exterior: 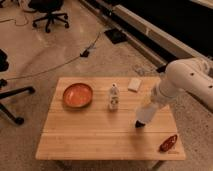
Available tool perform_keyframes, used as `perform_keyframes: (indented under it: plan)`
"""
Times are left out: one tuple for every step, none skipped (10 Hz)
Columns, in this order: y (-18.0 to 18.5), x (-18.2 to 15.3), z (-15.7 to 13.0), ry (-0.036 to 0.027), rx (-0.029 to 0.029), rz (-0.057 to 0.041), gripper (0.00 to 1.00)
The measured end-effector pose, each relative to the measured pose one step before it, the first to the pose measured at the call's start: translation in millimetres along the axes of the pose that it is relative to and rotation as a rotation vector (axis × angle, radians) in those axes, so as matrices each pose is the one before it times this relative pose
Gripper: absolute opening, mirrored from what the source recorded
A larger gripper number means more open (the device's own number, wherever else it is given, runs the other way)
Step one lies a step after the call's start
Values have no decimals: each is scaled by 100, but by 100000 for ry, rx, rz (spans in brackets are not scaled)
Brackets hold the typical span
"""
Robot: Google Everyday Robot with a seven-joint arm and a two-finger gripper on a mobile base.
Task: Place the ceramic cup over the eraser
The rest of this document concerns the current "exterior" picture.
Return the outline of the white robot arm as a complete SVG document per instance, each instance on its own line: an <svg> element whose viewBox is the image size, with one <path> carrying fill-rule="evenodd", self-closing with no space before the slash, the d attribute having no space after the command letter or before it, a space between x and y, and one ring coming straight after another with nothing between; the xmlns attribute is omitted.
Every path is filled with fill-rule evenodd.
<svg viewBox="0 0 213 171"><path fill-rule="evenodd" d="M209 76L210 65L203 58L179 59L170 62L164 78L155 84L148 99L136 110L135 127L150 123L156 112L176 98L181 91L198 97L213 110L213 78Z"/></svg>

